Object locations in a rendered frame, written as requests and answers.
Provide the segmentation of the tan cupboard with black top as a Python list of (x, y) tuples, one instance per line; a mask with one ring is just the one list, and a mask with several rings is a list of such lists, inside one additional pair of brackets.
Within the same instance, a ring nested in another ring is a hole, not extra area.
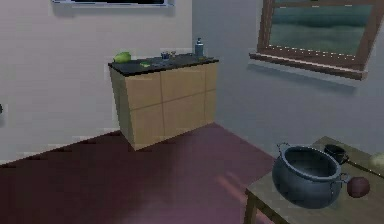
[[(144, 68), (141, 62), (149, 62)], [(179, 54), (109, 65), (120, 131), (140, 150), (215, 119), (219, 61)]]

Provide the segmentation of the large dark grey pot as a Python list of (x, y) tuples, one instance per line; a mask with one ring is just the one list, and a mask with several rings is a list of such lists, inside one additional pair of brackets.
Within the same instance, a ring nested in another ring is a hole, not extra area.
[(308, 146), (277, 145), (272, 168), (276, 190), (289, 202), (306, 209), (322, 209), (338, 198), (351, 176), (327, 153)]

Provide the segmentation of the brown framed window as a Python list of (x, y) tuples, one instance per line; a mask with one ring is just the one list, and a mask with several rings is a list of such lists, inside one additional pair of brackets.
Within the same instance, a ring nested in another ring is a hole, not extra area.
[(384, 19), (384, 0), (263, 0), (253, 60), (353, 80)]

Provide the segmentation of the olive wooden dining table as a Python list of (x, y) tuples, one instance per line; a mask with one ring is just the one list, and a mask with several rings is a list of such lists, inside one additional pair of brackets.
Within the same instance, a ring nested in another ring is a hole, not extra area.
[(268, 173), (246, 188), (244, 224), (254, 224), (258, 213), (263, 213), (272, 224), (384, 224), (384, 165), (375, 165), (370, 154), (327, 136), (312, 146), (323, 150), (326, 144), (346, 150), (351, 164), (344, 164), (342, 171), (368, 179), (370, 192), (366, 196), (352, 198), (343, 186), (338, 199), (329, 207), (305, 209), (284, 199), (274, 187), (272, 174)]

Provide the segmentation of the dark red apple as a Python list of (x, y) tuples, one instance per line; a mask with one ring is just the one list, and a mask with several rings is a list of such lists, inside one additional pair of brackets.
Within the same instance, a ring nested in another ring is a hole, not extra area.
[(361, 198), (370, 192), (370, 183), (365, 177), (353, 177), (347, 183), (347, 193), (352, 198)]

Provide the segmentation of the green round vegetable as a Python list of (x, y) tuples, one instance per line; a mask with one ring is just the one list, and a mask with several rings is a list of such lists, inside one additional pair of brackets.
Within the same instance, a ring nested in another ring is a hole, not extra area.
[(120, 52), (113, 58), (114, 63), (127, 63), (131, 60), (131, 54), (129, 52)]

